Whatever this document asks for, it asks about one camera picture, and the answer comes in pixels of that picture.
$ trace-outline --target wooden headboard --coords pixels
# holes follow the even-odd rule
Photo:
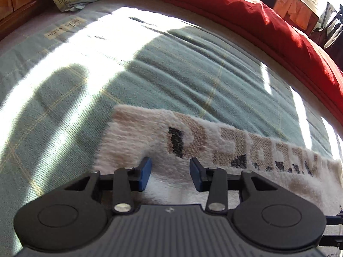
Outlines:
[[[0,40],[53,5],[53,0],[0,0]]]

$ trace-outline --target red comforter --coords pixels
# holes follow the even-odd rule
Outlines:
[[[343,124],[343,77],[332,59],[259,0],[163,0],[243,36],[293,73]]]

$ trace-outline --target orange towel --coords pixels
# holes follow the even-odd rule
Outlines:
[[[300,28],[306,30],[312,10],[301,0],[276,0],[273,10],[282,18],[286,13]]]

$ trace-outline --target mattress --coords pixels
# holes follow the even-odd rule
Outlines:
[[[92,167],[117,104],[342,158],[341,125],[285,68],[229,29],[160,0],[51,9],[0,44],[0,256],[21,247],[12,220],[23,204]]]

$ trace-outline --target bed sheet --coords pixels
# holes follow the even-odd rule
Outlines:
[[[159,0],[50,10],[0,47],[0,256],[20,249],[17,209],[91,168],[116,104],[342,158],[341,125],[294,76],[227,28]]]

